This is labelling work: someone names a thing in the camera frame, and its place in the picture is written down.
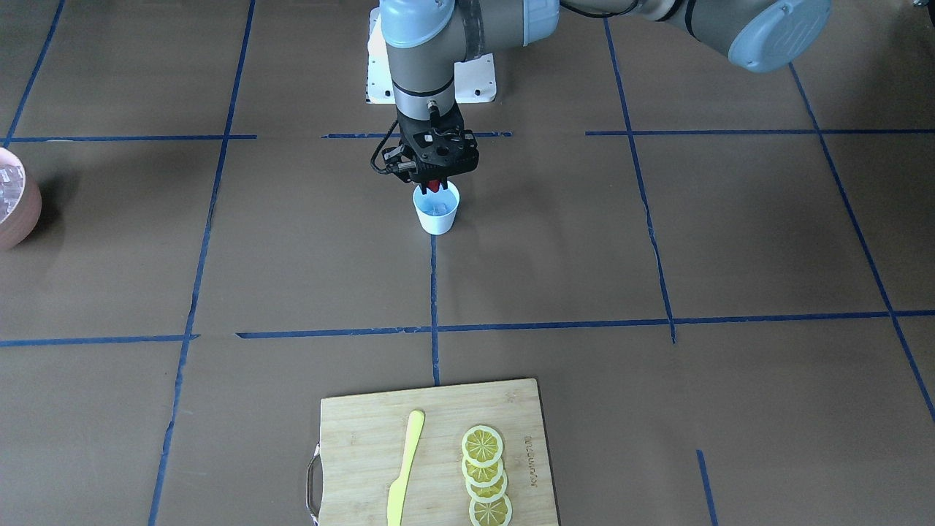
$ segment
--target gray surface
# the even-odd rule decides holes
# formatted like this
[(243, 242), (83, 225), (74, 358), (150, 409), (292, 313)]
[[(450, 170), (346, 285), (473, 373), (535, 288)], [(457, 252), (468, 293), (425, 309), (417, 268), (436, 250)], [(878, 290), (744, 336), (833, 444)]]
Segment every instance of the gray surface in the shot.
[[(554, 145), (555, 157), (538, 155)], [(439, 322), (666, 317), (626, 138), (479, 145), (464, 209), (438, 239)]]
[(181, 334), (218, 145), (14, 143), (43, 212), (0, 254), (0, 337)]
[(893, 306), (935, 298), (935, 150), (932, 136), (827, 138)]
[(428, 347), (427, 334), (195, 340), (159, 524), (308, 526), (320, 400), (430, 387)]
[(685, 355), (672, 347), (668, 328), (439, 339), (445, 385), (538, 378), (562, 524), (710, 524)]
[[(935, 32), (910, 4), (835, 2), (797, 61), (822, 126), (935, 128), (918, 89)], [(710, 524), (697, 450), (725, 526), (930, 522), (933, 415), (891, 320), (867, 317), (885, 306), (818, 137), (637, 137), (674, 315), (738, 317), (681, 320), (672, 345), (627, 137), (584, 135), (625, 128), (604, 25), (563, 15), (498, 55), (495, 103), (464, 107), (469, 127), (513, 135), (481, 139), (481, 167), (455, 180), (433, 303), (411, 187), (368, 171), (375, 139), (321, 139), (394, 117), (363, 102), (375, 5), (257, 2), (233, 123), (258, 139), (227, 145), (203, 273), (219, 140), (11, 145), (46, 212), (0, 255), (0, 522), (145, 524), (161, 480), (157, 526), (307, 526), (321, 397), (429, 386), (433, 345), (295, 336), (429, 326), (433, 304), (442, 326), (492, 324), (443, 327), (443, 383), (539, 378), (565, 526)], [(221, 134), (248, 6), (69, 0), (16, 137)], [(0, 6), (4, 133), (54, 8)], [(758, 77), (665, 25), (610, 25), (635, 129), (811, 129), (790, 70)], [(931, 142), (827, 136), (900, 310), (935, 309)], [(193, 291), (200, 337), (159, 478), (188, 347), (104, 342), (183, 333)], [(863, 319), (727, 323), (839, 312)], [(645, 318), (662, 325), (496, 325)], [(933, 320), (899, 318), (929, 389)]]
[(816, 137), (637, 144), (676, 316), (883, 310)]
[(178, 343), (0, 349), (3, 524), (145, 524)]
[(246, 19), (223, 0), (67, 2), (17, 135), (222, 132)]

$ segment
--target pink bowl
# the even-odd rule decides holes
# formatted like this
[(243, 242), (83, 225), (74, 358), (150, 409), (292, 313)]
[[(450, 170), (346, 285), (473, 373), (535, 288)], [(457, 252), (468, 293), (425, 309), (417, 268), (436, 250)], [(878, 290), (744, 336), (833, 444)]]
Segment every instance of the pink bowl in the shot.
[[(22, 168), (20, 159), (5, 148), (0, 148), (0, 166), (12, 165)], [(42, 212), (42, 197), (39, 195), (39, 186), (36, 180), (22, 171), (25, 186), (19, 202), (6, 218), (0, 219), (0, 250), (12, 248), (33, 231)]]

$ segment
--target bowl of ice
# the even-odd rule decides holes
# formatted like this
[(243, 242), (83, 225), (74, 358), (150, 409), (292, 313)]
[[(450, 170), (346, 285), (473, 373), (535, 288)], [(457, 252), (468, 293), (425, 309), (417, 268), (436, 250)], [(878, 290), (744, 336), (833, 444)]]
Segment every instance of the bowl of ice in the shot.
[(26, 176), (16, 155), (0, 148), (0, 250), (26, 239), (41, 211), (42, 197), (36, 180)]

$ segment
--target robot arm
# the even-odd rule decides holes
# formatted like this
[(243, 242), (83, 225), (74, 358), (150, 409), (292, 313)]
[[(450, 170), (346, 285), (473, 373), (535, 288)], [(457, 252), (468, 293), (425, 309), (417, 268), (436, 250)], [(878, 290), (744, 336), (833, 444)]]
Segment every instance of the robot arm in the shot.
[[(551, 35), (559, 5), (585, 16), (641, 15), (673, 24), (740, 67), (785, 66), (825, 27), (830, 0), (381, 0), (397, 123), (371, 157), (379, 173), (437, 191), (478, 165), (454, 101), (454, 63)], [(401, 139), (382, 150), (399, 125)], [(376, 166), (381, 153), (386, 168)]]

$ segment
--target white mounting plate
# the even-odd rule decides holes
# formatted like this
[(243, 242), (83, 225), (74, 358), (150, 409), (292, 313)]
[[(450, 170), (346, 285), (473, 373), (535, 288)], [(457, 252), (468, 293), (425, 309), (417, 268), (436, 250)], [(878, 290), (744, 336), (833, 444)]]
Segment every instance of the white mounting plate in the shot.
[[(379, 17), (379, 7), (370, 11), (370, 37), (367, 42), (367, 102), (395, 104), (390, 65), (386, 59), (386, 42), (383, 40), (382, 31), (377, 31), (376, 34), (373, 31)], [(493, 102), (495, 98), (496, 75), (492, 53), (470, 62), (454, 64), (454, 100), (458, 104)]]

